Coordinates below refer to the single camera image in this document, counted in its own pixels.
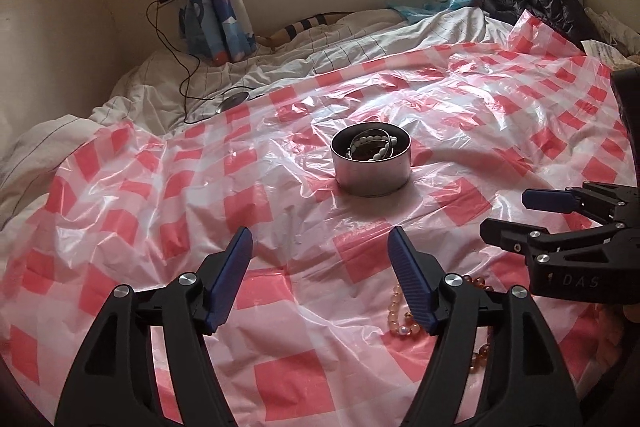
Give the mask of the black striped pillow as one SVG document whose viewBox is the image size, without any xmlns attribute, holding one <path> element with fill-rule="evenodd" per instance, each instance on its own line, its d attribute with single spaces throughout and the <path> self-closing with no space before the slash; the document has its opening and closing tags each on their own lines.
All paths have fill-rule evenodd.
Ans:
<svg viewBox="0 0 640 427">
<path fill-rule="evenodd" d="M 318 26 L 330 26 L 337 23 L 345 16 L 350 15 L 350 12 L 325 12 L 313 15 L 311 17 L 298 20 L 292 24 L 277 30 L 272 35 L 265 37 L 255 35 L 255 40 L 260 46 L 265 46 L 271 51 L 274 51 L 280 46 L 291 42 L 302 31 L 318 27 Z"/>
</svg>

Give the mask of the red white checkered plastic sheet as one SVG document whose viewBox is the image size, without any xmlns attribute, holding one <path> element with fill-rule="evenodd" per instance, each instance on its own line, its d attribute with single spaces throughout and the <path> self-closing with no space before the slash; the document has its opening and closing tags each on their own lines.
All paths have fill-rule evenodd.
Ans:
<svg viewBox="0 0 640 427">
<path fill-rule="evenodd" d="M 331 141 L 363 122 L 411 138 L 411 176 L 386 196 L 337 185 Z M 155 135 L 123 119 L 1 223 L 1 358 L 52 417 L 92 320 L 120 283 L 154 288 L 250 229 L 254 254 L 229 320 L 206 345 L 243 426 L 395 426 L 433 350 L 394 336 L 386 237 L 404 228 L 442 266 L 497 289 L 527 280 L 485 245 L 488 217 L 555 232 L 526 188 L 631 184 L 608 68 L 533 17 L 506 42 L 443 43 L 324 72 Z"/>
</svg>

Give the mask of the round silver metal tin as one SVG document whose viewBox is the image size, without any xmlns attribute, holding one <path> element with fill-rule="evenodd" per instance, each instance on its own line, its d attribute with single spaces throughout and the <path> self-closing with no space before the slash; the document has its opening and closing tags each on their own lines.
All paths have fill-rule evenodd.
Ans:
<svg viewBox="0 0 640 427">
<path fill-rule="evenodd" d="M 371 128 L 382 128 L 396 136 L 397 144 L 384 156 L 378 155 L 374 147 L 349 153 L 352 139 Z M 346 127 L 334 135 L 331 153 L 337 185 L 350 195 L 390 195 L 404 187 L 411 176 L 411 138 L 406 130 L 394 124 L 371 121 Z"/>
</svg>

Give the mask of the light blue plastic bag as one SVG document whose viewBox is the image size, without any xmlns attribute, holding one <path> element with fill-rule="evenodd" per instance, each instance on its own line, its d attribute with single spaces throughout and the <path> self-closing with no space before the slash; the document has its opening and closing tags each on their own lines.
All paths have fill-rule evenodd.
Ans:
<svg viewBox="0 0 640 427">
<path fill-rule="evenodd" d="M 477 8 L 483 0 L 437 0 L 427 2 L 420 8 L 407 5 L 390 5 L 390 9 L 397 12 L 409 24 L 415 24 L 420 20 L 435 16 L 439 13 L 448 13 L 462 8 Z"/>
</svg>

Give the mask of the white striped duvet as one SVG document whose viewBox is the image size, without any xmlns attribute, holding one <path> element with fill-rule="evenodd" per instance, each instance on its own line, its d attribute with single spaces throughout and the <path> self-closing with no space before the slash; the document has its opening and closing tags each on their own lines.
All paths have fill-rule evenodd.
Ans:
<svg viewBox="0 0 640 427">
<path fill-rule="evenodd" d="M 192 101 L 178 92 L 186 72 L 183 55 L 153 53 L 120 78 L 112 96 L 87 118 L 70 114 L 36 124 L 17 138 L 1 159 L 1 223 L 8 225 L 47 194 L 55 170 L 101 128 L 129 119 L 155 135 L 171 134 L 183 118 L 215 113 L 224 96 L 246 89 L 265 94 L 324 72 L 434 44 L 503 44 L 512 26 L 479 8 L 441 12 L 406 22 L 390 9 L 361 11 L 331 26 L 300 32 L 275 51 L 259 48 L 245 61 L 220 67 L 202 65 L 191 79 Z"/>
</svg>

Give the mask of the white paper pile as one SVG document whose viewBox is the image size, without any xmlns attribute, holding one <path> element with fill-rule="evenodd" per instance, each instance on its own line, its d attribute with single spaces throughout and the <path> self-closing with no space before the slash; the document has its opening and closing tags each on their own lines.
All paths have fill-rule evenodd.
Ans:
<svg viewBox="0 0 640 427">
<path fill-rule="evenodd" d="M 588 56 L 597 58 L 612 70 L 631 69 L 640 65 L 640 36 L 637 31 L 609 12 L 598 14 L 590 8 L 585 8 L 585 12 L 598 32 L 597 38 L 582 40 L 582 47 Z"/>
</svg>

